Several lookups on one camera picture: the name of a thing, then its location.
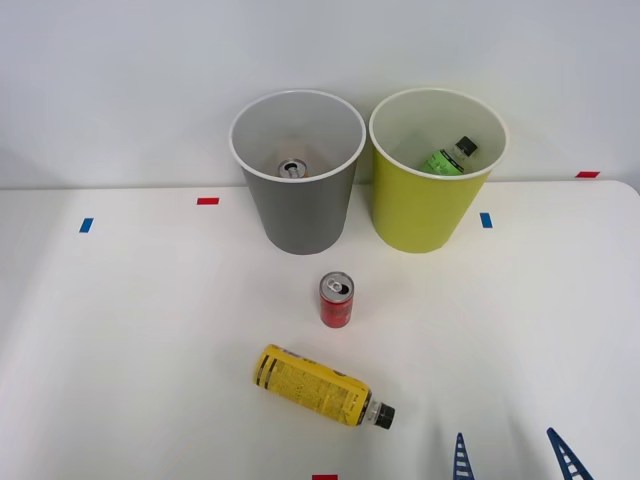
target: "red can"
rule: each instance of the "red can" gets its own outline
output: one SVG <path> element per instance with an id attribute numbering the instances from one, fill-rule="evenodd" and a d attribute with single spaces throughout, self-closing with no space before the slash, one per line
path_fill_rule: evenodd
<path id="1" fill-rule="evenodd" d="M 331 328 L 344 327 L 351 320 L 354 285 L 344 272 L 327 273 L 320 280 L 320 318 Z"/>

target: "yellow-green trash bin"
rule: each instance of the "yellow-green trash bin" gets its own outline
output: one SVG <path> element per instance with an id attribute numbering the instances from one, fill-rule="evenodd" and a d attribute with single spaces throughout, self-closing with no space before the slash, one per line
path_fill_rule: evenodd
<path id="1" fill-rule="evenodd" d="M 462 93 L 418 88 L 380 103 L 369 120 L 373 158 L 373 224 L 398 250 L 430 252 L 449 237 L 509 143 L 491 108 Z M 478 146 L 472 172 L 458 176 L 418 171 L 440 149 L 467 136 Z"/>

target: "bottle label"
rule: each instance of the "bottle label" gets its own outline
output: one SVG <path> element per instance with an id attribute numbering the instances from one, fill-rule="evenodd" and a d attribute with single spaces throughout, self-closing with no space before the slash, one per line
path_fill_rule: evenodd
<path id="1" fill-rule="evenodd" d="M 269 345 L 258 362 L 259 387 L 288 398 L 325 417 L 356 426 L 362 421 L 369 387 L 312 360 Z"/>
<path id="2" fill-rule="evenodd" d="M 425 162 L 422 171 L 433 175 L 449 176 L 462 175 L 464 173 L 464 169 L 445 150 L 434 153 Z"/>

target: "can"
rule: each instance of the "can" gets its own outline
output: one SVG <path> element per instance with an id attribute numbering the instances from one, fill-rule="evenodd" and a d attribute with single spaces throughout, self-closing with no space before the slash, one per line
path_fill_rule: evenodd
<path id="1" fill-rule="evenodd" d="M 276 345 L 264 349 L 254 383 L 350 427 L 363 422 L 389 429 L 395 409 L 373 398 L 368 385 Z"/>
<path id="2" fill-rule="evenodd" d="M 353 280 L 344 272 L 329 272 L 320 280 L 320 318 L 331 328 L 344 327 L 351 320 Z"/>
<path id="3" fill-rule="evenodd" d="M 278 165 L 278 175 L 282 178 L 307 178 L 307 164 L 299 158 L 288 158 Z"/>

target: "trash bin rim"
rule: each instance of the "trash bin rim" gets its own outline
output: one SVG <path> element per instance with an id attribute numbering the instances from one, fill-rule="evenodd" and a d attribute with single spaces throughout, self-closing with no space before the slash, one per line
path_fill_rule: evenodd
<path id="1" fill-rule="evenodd" d="M 408 93 L 415 93 L 415 92 L 422 92 L 422 91 L 439 91 L 439 92 L 446 92 L 446 93 L 452 93 L 454 95 L 458 95 L 460 97 L 464 97 L 468 100 L 471 100 L 472 102 L 475 102 L 477 104 L 479 104 L 481 107 L 485 108 L 486 110 L 488 110 L 500 123 L 500 126 L 502 127 L 502 130 L 504 131 L 504 135 L 505 135 L 505 142 L 504 142 L 504 148 L 502 150 L 502 154 L 500 155 L 500 157 L 493 162 L 491 165 L 489 165 L 488 167 L 483 168 L 482 170 L 478 170 L 477 172 L 473 172 L 473 173 L 469 173 L 466 175 L 453 175 L 453 176 L 446 176 L 446 175 L 432 175 L 430 173 L 424 173 L 421 172 L 419 170 L 415 170 L 411 167 L 407 167 L 406 165 L 403 165 L 402 163 L 398 162 L 397 160 L 394 160 L 391 155 L 389 155 L 378 143 L 378 140 L 376 139 L 375 133 L 373 131 L 373 123 L 375 122 L 376 119 L 376 115 L 378 114 L 378 112 L 380 111 L 381 108 L 384 107 L 385 104 L 387 104 L 388 102 L 391 102 L 392 100 L 396 99 L 397 97 L 400 97 L 402 95 L 406 95 Z M 478 100 L 477 98 L 468 95 L 466 93 L 462 93 L 459 92 L 457 90 L 452 90 L 449 88 L 442 88 L 442 87 L 418 87 L 418 88 L 410 88 L 408 90 L 402 90 L 400 92 L 394 93 L 393 95 L 388 96 L 387 98 L 385 98 L 384 100 L 382 100 L 378 106 L 373 110 L 373 113 L 371 114 L 371 118 L 369 118 L 369 136 L 371 137 L 371 142 L 373 143 L 373 146 L 375 147 L 375 149 L 380 152 L 380 154 L 386 158 L 389 162 L 391 162 L 393 165 L 395 165 L 398 168 L 401 168 L 402 170 L 412 174 L 412 175 L 416 175 L 419 177 L 424 177 L 424 178 L 430 178 L 432 180 L 445 180 L 445 181 L 460 181 L 460 180 L 468 180 L 470 178 L 474 178 L 474 177 L 479 177 L 481 175 L 485 175 L 487 173 L 489 173 L 491 170 L 493 170 L 496 166 L 498 166 L 498 164 L 500 164 L 502 162 L 502 160 L 505 157 L 505 152 L 507 151 L 507 149 L 509 148 L 509 129 L 507 128 L 506 123 L 504 122 L 504 120 L 502 119 L 502 117 L 500 115 L 498 115 L 498 113 L 491 108 L 489 105 L 487 105 L 486 103 L 484 103 L 481 100 Z"/>
<path id="2" fill-rule="evenodd" d="M 353 112 L 353 114 L 358 119 L 358 123 L 360 124 L 360 131 L 361 131 L 362 135 L 361 135 L 361 138 L 360 138 L 360 144 L 358 145 L 358 148 L 356 149 L 354 154 L 349 158 L 349 160 L 347 160 L 346 162 L 342 163 L 340 166 L 334 168 L 333 170 L 330 170 L 330 171 L 328 171 L 326 173 L 323 173 L 322 175 L 315 175 L 315 176 L 309 177 L 309 178 L 280 178 L 280 177 L 276 177 L 276 176 L 273 176 L 273 175 L 267 175 L 266 173 L 263 173 L 263 172 L 261 172 L 259 170 L 256 170 L 255 168 L 249 166 L 247 163 L 245 163 L 240 158 L 240 156 L 236 152 L 236 149 L 235 149 L 235 147 L 233 145 L 233 131 L 235 130 L 236 124 L 240 120 L 240 117 L 242 117 L 242 115 L 244 115 L 250 108 L 252 108 L 253 106 L 257 105 L 260 102 L 268 100 L 269 98 L 277 97 L 277 96 L 280 96 L 280 95 L 287 95 L 287 94 L 291 94 L 291 93 L 313 93 L 313 94 L 316 94 L 316 95 L 322 95 L 322 96 L 325 96 L 325 97 L 329 97 L 329 98 L 331 98 L 333 100 L 337 100 L 338 102 L 342 103 L 349 110 L 351 110 Z M 289 89 L 289 90 L 280 90 L 278 92 L 273 92 L 273 93 L 269 93 L 267 95 L 263 95 L 262 97 L 257 98 L 256 100 L 254 100 L 253 102 L 250 102 L 242 110 L 240 110 L 240 112 L 235 116 L 235 118 L 231 122 L 231 128 L 229 128 L 229 139 L 228 140 L 229 140 L 229 148 L 231 149 L 231 153 L 233 155 L 233 158 L 236 160 L 236 162 L 238 162 L 240 164 L 240 166 L 242 168 L 244 168 L 245 170 L 253 173 L 254 175 L 256 175 L 256 176 L 258 176 L 260 178 L 263 178 L 265 180 L 270 180 L 270 181 L 279 182 L 279 183 L 296 183 L 296 184 L 311 183 L 311 182 L 317 182 L 319 180 L 323 180 L 323 179 L 325 179 L 327 177 L 331 177 L 333 175 L 336 175 L 336 174 L 340 173 L 342 170 L 345 170 L 345 169 L 349 168 L 349 166 L 358 159 L 358 157 L 362 153 L 362 149 L 364 148 L 365 142 L 367 140 L 367 126 L 365 125 L 364 119 L 362 118 L 362 115 L 360 115 L 360 112 L 358 112 L 358 110 L 356 110 L 355 107 L 353 105 L 351 105 L 349 102 L 347 102 L 346 100 L 338 97 L 337 95 L 332 95 L 331 93 L 323 92 L 321 90 L 304 89 L 304 88 Z"/>

